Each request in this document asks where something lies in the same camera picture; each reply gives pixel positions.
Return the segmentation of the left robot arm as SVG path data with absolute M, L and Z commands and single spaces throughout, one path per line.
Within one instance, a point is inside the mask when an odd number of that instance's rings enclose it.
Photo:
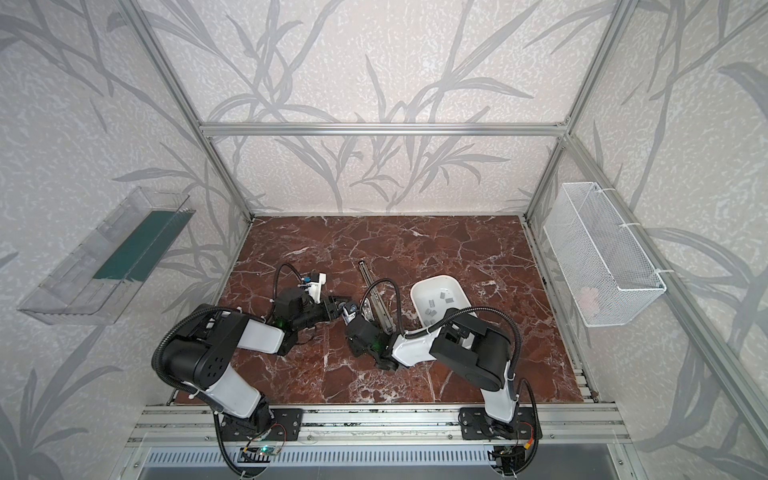
M 299 333 L 358 312 L 349 296 L 322 292 L 326 275 L 302 275 L 277 266 L 270 311 L 264 316 L 229 307 L 199 305 L 174 325 L 153 353 L 151 366 L 173 388 L 203 400 L 214 414 L 216 435 L 228 428 L 248 440 L 269 437 L 280 424 L 266 397 L 231 365 L 238 350 L 287 355 Z

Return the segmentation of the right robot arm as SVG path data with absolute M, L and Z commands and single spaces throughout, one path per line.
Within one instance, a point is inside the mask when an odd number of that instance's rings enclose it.
M 513 382 L 522 338 L 511 317 L 492 307 L 473 307 L 458 280 L 438 275 L 411 289 L 422 327 L 387 333 L 366 319 L 356 304 L 342 309 L 345 336 L 355 357 L 374 359 L 381 370 L 395 371 L 437 361 L 481 391 L 484 408 L 462 409 L 462 438 L 539 439 L 538 420 L 523 420 Z

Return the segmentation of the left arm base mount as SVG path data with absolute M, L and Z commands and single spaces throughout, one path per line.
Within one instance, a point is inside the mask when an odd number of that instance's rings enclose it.
M 240 419 L 225 414 L 220 427 L 224 442 L 265 439 L 267 441 L 292 442 L 299 437 L 304 410 L 300 408 L 265 408 L 250 418 Z

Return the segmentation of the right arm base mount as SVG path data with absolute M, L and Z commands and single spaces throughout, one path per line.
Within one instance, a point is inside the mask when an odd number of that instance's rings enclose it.
M 540 440 L 542 432 L 538 413 L 531 406 L 518 407 L 514 418 L 507 423 L 488 416 L 482 407 L 464 407 L 459 410 L 458 422 L 464 440 Z

